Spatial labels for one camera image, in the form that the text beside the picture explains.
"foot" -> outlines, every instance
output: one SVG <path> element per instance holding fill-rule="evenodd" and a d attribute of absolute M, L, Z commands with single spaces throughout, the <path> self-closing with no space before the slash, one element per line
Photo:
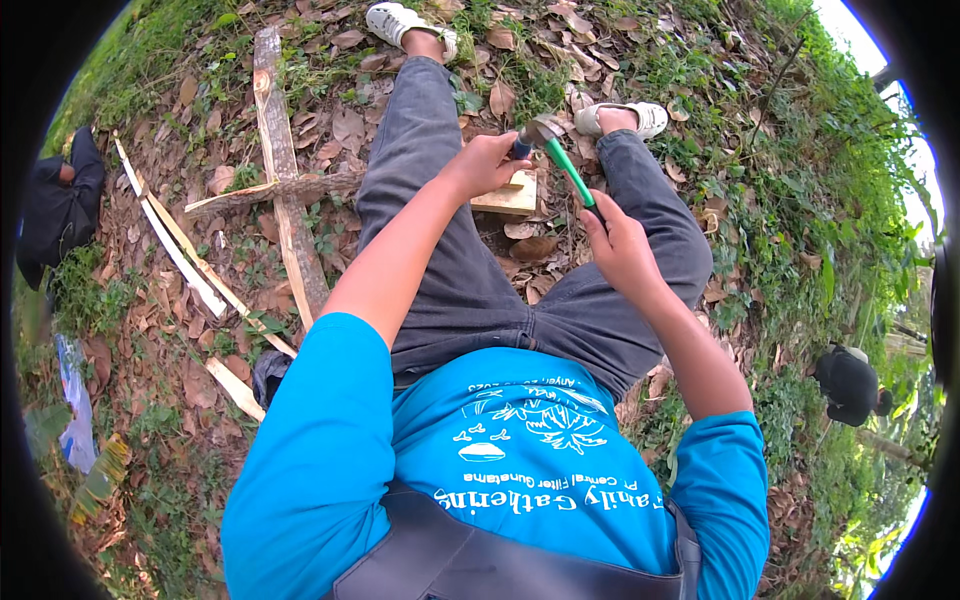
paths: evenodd
<path fill-rule="evenodd" d="M 667 120 L 666 110 L 649 102 L 627 105 L 601 103 L 578 110 L 574 115 L 577 132 L 594 137 L 617 130 L 629 130 L 643 139 L 649 139 L 666 128 Z"/>
<path fill-rule="evenodd" d="M 415 11 L 396 2 L 371 6 L 367 10 L 367 27 L 380 39 L 403 48 L 410 56 L 426 56 L 446 64 L 457 55 L 456 33 L 427 25 Z"/>

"grass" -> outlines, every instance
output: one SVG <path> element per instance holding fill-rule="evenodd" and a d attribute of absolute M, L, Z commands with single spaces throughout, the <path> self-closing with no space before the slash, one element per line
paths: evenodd
<path fill-rule="evenodd" d="M 95 122 L 101 130 L 117 128 L 129 135 L 139 119 L 168 104 L 161 102 L 165 94 L 176 96 L 188 71 L 200 87 L 192 109 L 204 121 L 216 106 L 242 99 L 250 86 L 249 69 L 243 62 L 250 58 L 252 32 L 262 26 L 265 15 L 282 12 L 286 5 L 268 2 L 255 12 L 239 15 L 238 4 L 228 0 L 132 3 L 117 16 L 68 90 L 48 132 L 44 154 L 57 152 L 63 139 L 84 123 Z M 425 2 L 404 4 L 421 11 L 428 8 Z M 542 8 L 540 3 L 516 4 Z M 616 45 L 605 50 L 622 65 L 615 89 L 625 99 L 672 104 L 689 114 L 687 121 L 651 140 L 649 147 L 659 160 L 670 158 L 682 169 L 686 183 L 681 194 L 695 213 L 725 205 L 726 217 L 712 234 L 711 245 L 714 271 L 724 278 L 728 296 L 716 303 L 710 317 L 723 332 L 744 325 L 754 332 L 751 382 L 756 383 L 756 416 L 764 435 L 771 485 L 781 485 L 797 471 L 809 475 L 808 484 L 798 492 L 813 506 L 808 556 L 801 563 L 806 579 L 773 590 L 778 597 L 804 597 L 836 573 L 849 573 L 839 559 L 810 563 L 812 549 L 830 550 L 842 542 L 848 554 L 865 552 L 891 523 L 903 519 L 911 494 L 921 484 L 908 470 L 884 462 L 861 446 L 848 427 L 832 426 L 821 439 L 823 399 L 816 384 L 804 378 L 802 364 L 776 369 L 773 364 L 778 345 L 800 358 L 830 339 L 842 340 L 843 328 L 853 326 L 866 332 L 861 347 L 874 359 L 881 380 L 897 381 L 916 373 L 915 363 L 888 359 L 883 347 L 883 324 L 915 287 L 913 258 L 920 255 L 903 221 L 901 201 L 901 190 L 910 179 L 903 162 L 909 136 L 902 119 L 874 94 L 869 79 L 833 49 L 815 16 L 799 23 L 794 36 L 784 36 L 788 24 L 807 10 L 806 0 L 741 4 L 771 59 L 762 69 L 741 54 L 716 52 L 730 20 L 714 0 L 672 3 L 679 17 L 695 24 L 694 36 L 658 30 L 657 18 L 666 8 L 650 0 L 602 0 L 592 5 L 588 18 L 599 22 L 601 17 L 614 21 L 631 16 L 640 23 L 645 41 L 627 41 L 615 34 Z M 452 27 L 462 40 L 459 60 L 469 64 L 475 45 L 486 44 L 486 29 L 497 10 L 493 0 L 480 0 L 466 2 L 454 15 Z M 359 18 L 353 15 L 344 27 L 357 26 Z M 542 112 L 563 108 L 567 65 L 544 68 L 528 50 L 540 25 L 509 16 L 502 22 L 513 31 L 517 51 L 493 53 L 488 64 L 492 78 L 481 73 L 467 82 L 454 80 L 461 111 L 480 109 L 496 78 L 516 94 L 508 122 L 522 124 Z M 303 50 L 305 43 L 323 34 L 323 26 L 295 19 L 293 30 L 283 39 L 285 66 L 280 75 L 291 109 L 328 98 L 363 108 L 370 99 L 358 93 L 354 80 L 369 75 L 358 78 L 356 67 L 374 49 L 357 47 L 335 58 L 328 52 Z M 803 37 L 804 46 L 784 83 L 773 90 L 772 73 L 786 61 L 796 36 Z M 599 83 L 583 86 L 595 99 L 602 99 L 596 91 Z M 756 128 L 751 109 L 767 96 L 767 127 L 757 131 L 751 143 Z M 225 118 L 215 134 L 224 141 L 242 134 L 243 146 L 249 149 L 256 143 L 256 134 L 242 130 L 241 117 Z M 203 127 L 181 126 L 170 114 L 164 120 L 187 141 L 189 155 L 210 141 L 211 134 Z M 192 169 L 206 166 L 200 156 L 190 158 Z M 246 187 L 259 176 L 259 167 L 244 160 L 236 168 L 232 188 Z M 182 186 L 176 176 L 170 183 L 177 190 Z M 258 214 L 255 210 L 245 225 L 256 226 Z M 308 219 L 317 250 L 330 253 L 333 236 L 341 231 L 322 217 L 319 203 L 311 206 Z M 250 287 L 263 284 L 264 275 L 282 269 L 277 256 L 261 252 L 257 239 L 248 234 L 231 239 L 235 260 L 248 263 L 239 277 Z M 203 250 L 210 252 L 209 247 Z M 802 253 L 819 259 L 820 265 L 809 266 L 800 259 Z M 103 249 L 97 245 L 73 251 L 64 260 L 55 281 L 62 293 L 53 327 L 73 337 L 104 335 L 116 357 L 119 332 L 130 308 L 139 302 L 137 291 L 146 291 L 149 282 L 134 268 L 102 287 L 90 278 L 102 260 Z M 53 501 L 65 515 L 81 478 L 67 467 L 56 448 L 56 436 L 49 433 L 64 418 L 59 408 L 56 351 L 42 332 L 42 296 L 30 292 L 19 278 L 14 298 L 21 402 L 34 424 L 38 466 L 46 473 L 44 481 Z M 271 321 L 274 330 L 296 320 L 295 314 L 285 317 L 284 322 Z M 98 440 L 104 440 L 117 428 L 125 428 L 134 456 L 132 472 L 143 472 L 137 484 L 128 481 L 119 496 L 126 511 L 127 540 L 132 543 L 91 551 L 86 558 L 98 573 L 109 573 L 101 579 L 117 597 L 146 597 L 154 591 L 159 597 L 204 597 L 221 586 L 222 567 L 216 564 L 210 544 L 218 538 L 235 457 L 226 446 L 184 442 L 182 390 L 172 389 L 163 367 L 151 358 L 151 352 L 162 346 L 167 365 L 190 356 L 199 359 L 192 342 L 175 331 L 153 341 L 133 335 L 131 345 L 133 356 L 125 365 L 147 383 L 134 385 L 134 377 L 127 376 L 122 385 L 111 385 L 97 400 L 94 429 Z M 209 351 L 214 353 L 235 351 L 223 329 L 216 332 L 213 346 Z M 259 350 L 254 345 L 248 360 Z M 651 469 L 668 488 L 686 412 L 673 383 L 665 394 L 657 410 L 628 435 L 638 451 L 652 457 Z M 132 413 L 135 398 L 142 404 L 142 412 L 136 415 Z M 255 433 L 255 424 L 232 405 L 222 416 L 212 410 L 199 414 L 207 429 L 223 423 L 239 425 L 241 444 Z M 902 435 L 911 441 L 917 436 L 910 431 Z M 82 533 L 89 537 L 89 532 L 70 531 L 77 542 L 84 538 Z M 136 566 L 135 552 L 145 557 L 145 566 Z M 149 583 L 141 573 L 147 574 Z"/>

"black clothing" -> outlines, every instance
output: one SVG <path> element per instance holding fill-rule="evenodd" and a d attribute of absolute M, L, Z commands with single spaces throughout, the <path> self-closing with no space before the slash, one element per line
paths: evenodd
<path fill-rule="evenodd" d="M 100 216 L 104 162 L 90 127 L 74 133 L 70 151 L 74 178 L 66 187 L 60 184 L 62 164 L 62 156 L 36 163 L 24 203 L 16 263 L 33 289 L 43 279 L 44 265 L 57 267 L 70 250 L 90 241 Z"/>
<path fill-rule="evenodd" d="M 702 555 L 683 511 L 674 547 L 680 572 L 651 575 L 519 543 L 464 523 L 425 493 L 394 480 L 380 500 L 390 532 L 322 600 L 695 600 Z"/>
<path fill-rule="evenodd" d="M 859 427 L 876 406 L 876 371 L 842 346 L 820 357 L 813 376 L 829 398 L 827 416 L 833 420 Z"/>

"vegetation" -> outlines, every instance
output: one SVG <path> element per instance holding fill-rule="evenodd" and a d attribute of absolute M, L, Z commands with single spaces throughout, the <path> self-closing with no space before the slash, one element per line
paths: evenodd
<path fill-rule="evenodd" d="M 349 6 L 313 6 L 319 4 L 330 12 Z M 482 119 L 473 115 L 484 110 L 497 80 L 516 96 L 498 127 L 569 110 L 565 87 L 576 61 L 550 63 L 537 51 L 538 39 L 546 35 L 542 3 L 511 3 L 524 15 L 497 14 L 501 9 L 493 0 L 405 4 L 437 18 L 449 11 L 447 21 L 462 40 L 451 93 L 464 115 Z M 899 405 L 888 418 L 871 418 L 866 426 L 929 464 L 942 395 L 933 387 L 925 355 L 888 352 L 887 342 L 895 323 L 928 333 L 928 290 L 917 265 L 929 250 L 913 241 L 917 231 L 905 222 L 902 204 L 902 190 L 919 185 L 904 163 L 912 121 L 888 109 L 870 79 L 835 50 L 808 0 L 671 5 L 600 0 L 577 11 L 595 31 L 609 34 L 611 47 L 603 52 L 619 67 L 608 69 L 612 92 L 669 107 L 674 121 L 650 148 L 673 165 L 667 172 L 698 218 L 716 225 L 708 234 L 715 266 L 704 311 L 754 390 L 770 472 L 773 542 L 758 593 L 810 597 L 830 587 L 859 597 L 879 576 L 878 560 L 896 548 L 925 472 L 862 443 L 849 427 L 828 425 L 824 400 L 805 368 L 831 340 L 863 348 Z M 117 128 L 126 139 L 148 122 L 145 139 L 162 143 L 165 128 L 180 140 L 181 171 L 191 177 L 219 164 L 213 149 L 223 144 L 237 165 L 230 189 L 259 181 L 262 163 L 255 161 L 258 140 L 255 128 L 248 127 L 245 94 L 252 35 L 272 15 L 285 14 L 279 22 L 290 25 L 282 78 L 292 113 L 323 112 L 333 102 L 361 112 L 374 107 L 368 90 L 375 82 L 371 74 L 358 73 L 358 65 L 378 47 L 360 44 L 334 56 L 328 43 L 330 34 L 364 30 L 360 11 L 318 21 L 304 18 L 289 2 L 249 6 L 230 0 L 133 2 L 71 85 L 45 154 L 58 152 L 84 123 L 101 131 Z M 516 50 L 493 50 L 486 73 L 471 65 L 478 47 L 491 50 L 486 36 L 495 19 L 510 30 Z M 618 22 L 626 28 L 612 25 Z M 192 115 L 184 119 L 182 111 L 168 107 L 188 75 L 196 78 L 197 92 L 187 108 Z M 599 81 L 577 85 L 594 98 L 607 95 L 599 91 Z M 227 110 L 238 104 L 237 111 Z M 223 113 L 223 123 L 218 131 L 208 130 L 204 124 L 216 111 Z M 566 143 L 572 154 L 579 153 L 575 141 Z M 109 156 L 116 166 L 115 153 Z M 190 178 L 174 173 L 168 182 L 180 193 Z M 553 201 L 565 192 L 558 186 L 551 193 Z M 119 193 L 109 195 L 114 202 Z M 345 247 L 340 240 L 349 233 L 342 220 L 331 217 L 343 207 L 342 199 L 329 200 L 308 210 L 324 260 L 340 256 Z M 278 247 L 257 233 L 263 213 L 255 208 L 221 226 L 225 250 L 212 240 L 198 244 L 204 256 L 222 252 L 226 264 L 242 264 L 233 284 L 251 294 L 285 278 Z M 566 221 L 558 218 L 554 227 L 565 228 Z M 559 231 L 577 243 L 575 228 Z M 136 252 L 137 244 L 127 248 Z M 576 252 L 574 246 L 566 250 Z M 164 263 L 153 251 L 141 248 L 130 266 L 101 282 L 96 275 L 109 256 L 104 244 L 94 244 L 67 257 L 53 285 L 60 303 L 53 328 L 81 339 L 103 336 L 111 348 L 118 374 L 94 398 L 94 431 L 100 444 L 114 431 L 122 434 L 132 461 L 111 469 L 122 481 L 119 492 L 93 494 L 104 510 L 85 525 L 68 522 L 84 481 L 54 451 L 69 419 L 56 350 L 39 332 L 42 298 L 18 279 L 17 367 L 32 447 L 71 538 L 112 594 L 208 597 L 223 592 L 219 521 L 255 423 L 229 402 L 216 408 L 184 405 L 183 389 L 170 383 L 171 371 L 186 377 L 183 365 L 207 354 L 237 353 L 251 363 L 262 339 L 243 349 L 242 335 L 231 336 L 228 326 L 217 324 L 209 328 L 210 343 L 201 345 L 185 326 L 176 326 L 179 319 L 143 308 L 162 308 L 167 299 L 156 285 Z M 167 300 L 173 304 L 175 298 Z M 156 326 L 149 334 L 137 320 L 148 314 L 158 315 L 151 317 Z M 294 306 L 257 314 L 271 331 L 295 330 Z M 87 371 L 94 376 L 89 366 Z M 650 386 L 637 397 L 643 419 L 624 430 L 668 488 L 685 410 L 672 383 L 652 402 Z M 129 470 L 126 479 L 123 468 Z M 86 514 L 96 513 L 89 501 L 84 506 Z"/>

